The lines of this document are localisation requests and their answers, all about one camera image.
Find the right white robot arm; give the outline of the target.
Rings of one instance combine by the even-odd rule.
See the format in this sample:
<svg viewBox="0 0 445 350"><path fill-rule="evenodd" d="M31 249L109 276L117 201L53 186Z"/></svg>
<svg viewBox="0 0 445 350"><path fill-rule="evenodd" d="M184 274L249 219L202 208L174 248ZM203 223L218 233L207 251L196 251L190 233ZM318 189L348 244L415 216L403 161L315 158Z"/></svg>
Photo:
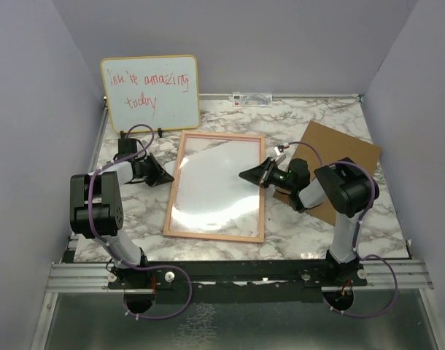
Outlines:
<svg viewBox="0 0 445 350"><path fill-rule="evenodd" d="M324 276L333 285L350 277L347 263L358 259L360 226L379 197L378 185L362 167L344 158L314 170L312 179L305 160L293 159L282 171L275 159L268 157L259 166L240 172L239 177L261 188L281 188L291 208L299 213L329 201L336 213L333 243L328 250L334 261L324 267Z"/></svg>

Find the brown cardboard backing board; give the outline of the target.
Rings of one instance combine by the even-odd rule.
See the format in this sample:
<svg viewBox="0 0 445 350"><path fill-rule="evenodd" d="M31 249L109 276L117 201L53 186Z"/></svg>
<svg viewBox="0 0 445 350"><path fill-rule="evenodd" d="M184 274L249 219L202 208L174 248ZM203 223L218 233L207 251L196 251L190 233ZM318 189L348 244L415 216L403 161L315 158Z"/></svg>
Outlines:
<svg viewBox="0 0 445 350"><path fill-rule="evenodd" d="M319 168L320 161L331 164L337 160L350 158L373 175L381 154L381 148L378 146L314 121L307 125L301 142L300 145L292 146L295 151L287 159L305 160L310 171Z"/></svg>

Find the white photo paper sheet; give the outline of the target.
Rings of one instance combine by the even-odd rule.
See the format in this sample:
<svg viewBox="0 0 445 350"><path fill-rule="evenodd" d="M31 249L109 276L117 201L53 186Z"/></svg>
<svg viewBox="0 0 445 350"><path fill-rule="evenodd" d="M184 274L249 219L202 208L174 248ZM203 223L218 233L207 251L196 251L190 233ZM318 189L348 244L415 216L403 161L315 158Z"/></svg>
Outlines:
<svg viewBox="0 0 445 350"><path fill-rule="evenodd" d="M258 140L225 140L182 162L173 217L211 221L259 212L259 187L239 178L260 163Z"/></svg>

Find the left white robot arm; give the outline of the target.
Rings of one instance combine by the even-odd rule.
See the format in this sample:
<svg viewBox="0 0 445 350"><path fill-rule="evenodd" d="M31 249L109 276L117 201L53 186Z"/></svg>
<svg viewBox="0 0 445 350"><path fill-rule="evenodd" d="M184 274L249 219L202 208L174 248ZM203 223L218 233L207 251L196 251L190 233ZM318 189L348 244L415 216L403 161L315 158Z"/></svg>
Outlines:
<svg viewBox="0 0 445 350"><path fill-rule="evenodd" d="M121 136L113 161L89 174L70 179L69 220L74 233L96 241L109 253L125 279L140 288L150 279L147 257L123 230L120 187L145 183L148 187L172 183L174 177L138 139Z"/></svg>

